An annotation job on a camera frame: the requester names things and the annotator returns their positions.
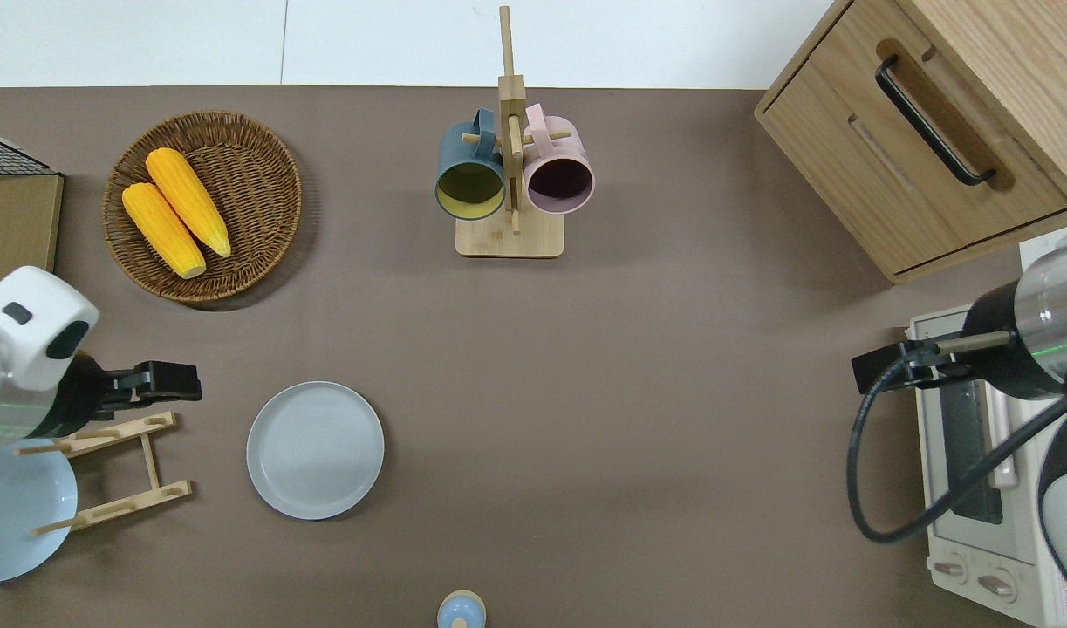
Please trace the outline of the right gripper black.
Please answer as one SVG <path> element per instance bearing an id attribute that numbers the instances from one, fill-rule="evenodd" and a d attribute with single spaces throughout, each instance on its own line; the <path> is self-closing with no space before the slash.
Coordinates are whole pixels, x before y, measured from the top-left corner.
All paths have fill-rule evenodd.
<path id="1" fill-rule="evenodd" d="M 865 396 L 876 380 L 893 363 L 921 347 L 936 347 L 940 342 L 959 339 L 962 334 L 944 334 L 935 338 L 904 339 L 903 342 L 865 352 L 853 357 L 853 381 L 858 393 Z M 972 367 L 961 363 L 954 353 L 927 353 L 907 363 L 899 372 L 887 380 L 886 390 L 899 390 L 907 386 L 951 386 L 952 383 L 972 380 Z"/>

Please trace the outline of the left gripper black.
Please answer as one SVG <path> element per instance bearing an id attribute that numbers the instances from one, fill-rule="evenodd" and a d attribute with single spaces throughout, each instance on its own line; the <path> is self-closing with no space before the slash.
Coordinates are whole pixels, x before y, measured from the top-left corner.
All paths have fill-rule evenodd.
<path id="1" fill-rule="evenodd" d="M 202 401 L 202 385 L 197 366 L 186 363 L 150 360 L 133 369 L 103 372 L 109 386 L 103 389 L 98 413 L 115 413 L 146 408 L 154 404 L 146 397 L 152 391 L 166 391 L 163 402 Z"/>

